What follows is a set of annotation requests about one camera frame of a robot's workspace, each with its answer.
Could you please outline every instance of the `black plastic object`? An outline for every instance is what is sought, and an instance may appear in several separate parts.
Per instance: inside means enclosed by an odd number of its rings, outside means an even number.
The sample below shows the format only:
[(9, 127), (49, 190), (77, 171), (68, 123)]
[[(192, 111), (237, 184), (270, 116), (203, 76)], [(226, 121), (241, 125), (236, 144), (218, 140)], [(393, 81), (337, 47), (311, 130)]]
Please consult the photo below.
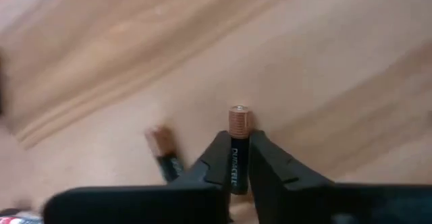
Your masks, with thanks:
[(272, 143), (250, 137), (259, 223), (432, 223), (432, 186), (335, 184)]
[(248, 193), (249, 138), (231, 139), (231, 193)]
[(230, 135), (220, 132), (188, 172), (166, 186), (77, 188), (45, 206), (45, 224), (224, 223)]
[[(220, 132), (167, 186), (78, 188), (48, 201), (46, 224), (228, 222), (231, 138)], [(335, 184), (272, 143), (250, 136), (249, 179), (261, 224), (432, 223), (432, 186)]]

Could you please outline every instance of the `wooden surface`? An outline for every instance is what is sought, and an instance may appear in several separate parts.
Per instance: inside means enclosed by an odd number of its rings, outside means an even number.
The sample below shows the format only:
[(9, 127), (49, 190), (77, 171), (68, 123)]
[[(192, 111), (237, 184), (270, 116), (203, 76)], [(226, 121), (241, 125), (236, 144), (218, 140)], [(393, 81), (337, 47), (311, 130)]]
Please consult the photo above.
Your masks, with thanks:
[(431, 2), (0, 0), (31, 192), (161, 183), (143, 130), (192, 163), (236, 104), (332, 179), (430, 184)]

